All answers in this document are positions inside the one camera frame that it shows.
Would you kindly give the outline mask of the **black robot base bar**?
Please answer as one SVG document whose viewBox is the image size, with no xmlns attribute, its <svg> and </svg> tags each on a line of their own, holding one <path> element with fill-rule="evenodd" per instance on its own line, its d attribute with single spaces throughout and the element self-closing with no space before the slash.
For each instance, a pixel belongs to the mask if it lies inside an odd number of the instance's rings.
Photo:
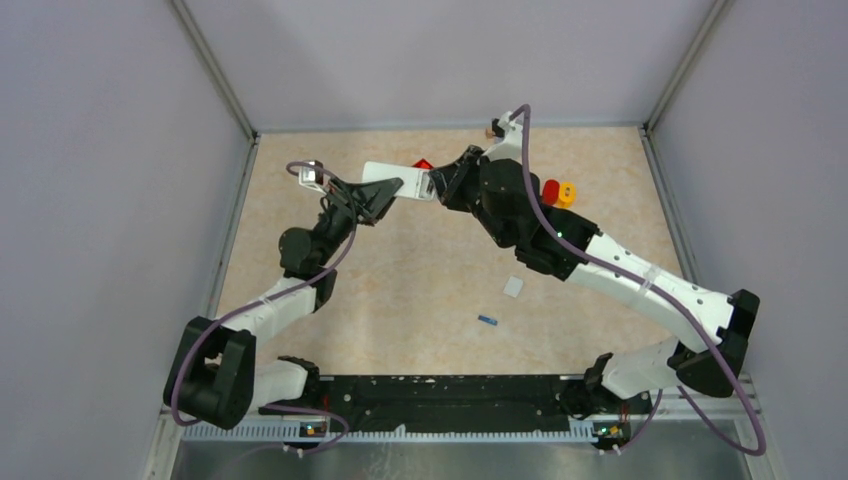
<svg viewBox="0 0 848 480">
<path fill-rule="evenodd" d="M 307 384 L 296 400 L 259 409 L 274 415 L 280 407 L 334 413 L 353 433 L 531 433 L 565 432 L 593 415 L 646 414 L 648 396 L 622 400 L 570 375 L 336 375 Z"/>
</svg>

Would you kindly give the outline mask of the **grey remote control with buttons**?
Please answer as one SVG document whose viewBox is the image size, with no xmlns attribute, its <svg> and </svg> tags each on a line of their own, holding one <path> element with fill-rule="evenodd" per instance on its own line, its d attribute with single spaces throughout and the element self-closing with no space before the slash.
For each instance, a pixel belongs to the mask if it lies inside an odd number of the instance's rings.
<svg viewBox="0 0 848 480">
<path fill-rule="evenodd" d="M 375 161 L 364 164 L 362 181 L 365 183 L 397 179 L 401 187 L 395 193 L 398 198 L 432 201 L 436 197 L 435 187 L 429 170 L 414 166 L 402 166 Z"/>
</svg>

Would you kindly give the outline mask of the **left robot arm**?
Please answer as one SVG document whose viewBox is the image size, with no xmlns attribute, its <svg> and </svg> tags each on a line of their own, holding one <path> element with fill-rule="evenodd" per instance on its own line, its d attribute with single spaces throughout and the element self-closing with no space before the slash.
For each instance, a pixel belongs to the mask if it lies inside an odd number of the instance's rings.
<svg viewBox="0 0 848 480">
<path fill-rule="evenodd" d="M 178 425 L 206 422 L 231 429 L 248 412 L 275 402 L 302 414 L 317 407 L 321 388 L 311 380 L 313 367 L 289 358 L 258 365 L 257 351 L 328 302 L 336 268 L 358 226 L 381 220 L 403 186 L 398 177 L 365 183 L 330 179 L 316 224 L 289 228 L 279 239 L 282 277 L 228 314 L 188 322 L 163 391 Z"/>
</svg>

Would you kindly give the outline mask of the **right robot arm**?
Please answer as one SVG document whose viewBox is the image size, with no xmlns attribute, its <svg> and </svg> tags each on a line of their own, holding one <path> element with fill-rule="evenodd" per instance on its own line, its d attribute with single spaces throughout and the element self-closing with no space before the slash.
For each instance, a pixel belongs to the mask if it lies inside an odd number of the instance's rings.
<svg viewBox="0 0 848 480">
<path fill-rule="evenodd" d="M 692 284 L 638 257 L 577 213 L 533 207 L 539 179 L 533 176 L 527 189 L 514 159 L 491 160 L 471 145 L 428 176 L 444 207 L 471 214 L 528 269 L 604 293 L 671 333 L 658 344 L 599 357 L 586 372 L 594 409 L 612 412 L 644 391 L 678 386 L 716 398 L 734 393 L 758 296 Z"/>
</svg>

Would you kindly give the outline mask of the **blue AAA battery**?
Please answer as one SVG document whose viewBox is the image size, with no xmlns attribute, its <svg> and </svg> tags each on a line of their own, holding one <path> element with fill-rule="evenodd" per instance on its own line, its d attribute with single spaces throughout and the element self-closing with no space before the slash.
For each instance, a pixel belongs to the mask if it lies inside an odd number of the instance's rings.
<svg viewBox="0 0 848 480">
<path fill-rule="evenodd" d="M 497 326 L 498 325 L 498 321 L 496 319 L 491 318 L 491 317 L 479 315 L 478 320 L 483 322 L 483 323 L 486 323 L 487 325 L 490 325 L 490 326 Z"/>
</svg>

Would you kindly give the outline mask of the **small white battery cover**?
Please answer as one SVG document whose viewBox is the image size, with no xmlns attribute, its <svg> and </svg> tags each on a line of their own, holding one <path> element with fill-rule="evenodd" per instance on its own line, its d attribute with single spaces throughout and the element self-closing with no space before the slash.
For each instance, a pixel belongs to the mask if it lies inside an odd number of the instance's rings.
<svg viewBox="0 0 848 480">
<path fill-rule="evenodd" d="M 511 298 L 517 298 L 524 287 L 524 281 L 516 276 L 510 276 L 506 281 L 503 294 Z"/>
</svg>

